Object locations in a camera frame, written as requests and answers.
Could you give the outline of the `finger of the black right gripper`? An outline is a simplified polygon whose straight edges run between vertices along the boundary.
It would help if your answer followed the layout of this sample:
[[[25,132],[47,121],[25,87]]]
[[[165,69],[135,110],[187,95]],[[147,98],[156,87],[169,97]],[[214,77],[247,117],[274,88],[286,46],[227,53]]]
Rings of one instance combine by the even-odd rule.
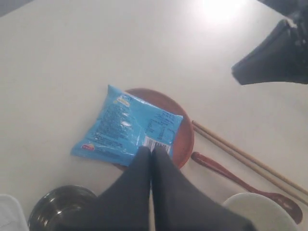
[[[260,45],[232,67],[232,75],[241,85],[281,82],[274,76],[274,74],[278,73],[274,69],[278,67],[278,64],[270,59],[271,54],[265,50],[267,41],[268,36]]]

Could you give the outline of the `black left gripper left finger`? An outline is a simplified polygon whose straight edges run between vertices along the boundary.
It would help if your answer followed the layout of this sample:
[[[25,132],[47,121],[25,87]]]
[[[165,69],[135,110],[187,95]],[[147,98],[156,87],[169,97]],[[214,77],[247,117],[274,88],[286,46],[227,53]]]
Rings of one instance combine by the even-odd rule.
[[[147,231],[151,152],[140,147],[123,174],[84,209],[55,226],[56,231]]]

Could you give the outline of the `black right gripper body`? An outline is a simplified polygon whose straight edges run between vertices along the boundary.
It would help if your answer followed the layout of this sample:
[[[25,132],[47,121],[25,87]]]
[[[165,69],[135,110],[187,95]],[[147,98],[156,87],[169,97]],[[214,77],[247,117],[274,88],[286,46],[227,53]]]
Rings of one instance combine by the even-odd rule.
[[[268,36],[265,50],[278,64],[274,74],[281,82],[308,83],[308,2],[306,0],[263,0],[284,19]]]

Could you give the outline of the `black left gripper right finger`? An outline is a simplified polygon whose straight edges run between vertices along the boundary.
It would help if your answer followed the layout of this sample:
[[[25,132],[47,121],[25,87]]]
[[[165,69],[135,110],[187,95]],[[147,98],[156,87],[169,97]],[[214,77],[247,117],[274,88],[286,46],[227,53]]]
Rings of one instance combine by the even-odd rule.
[[[190,183],[163,147],[152,152],[151,175],[156,230],[255,230],[250,220],[214,202]]]

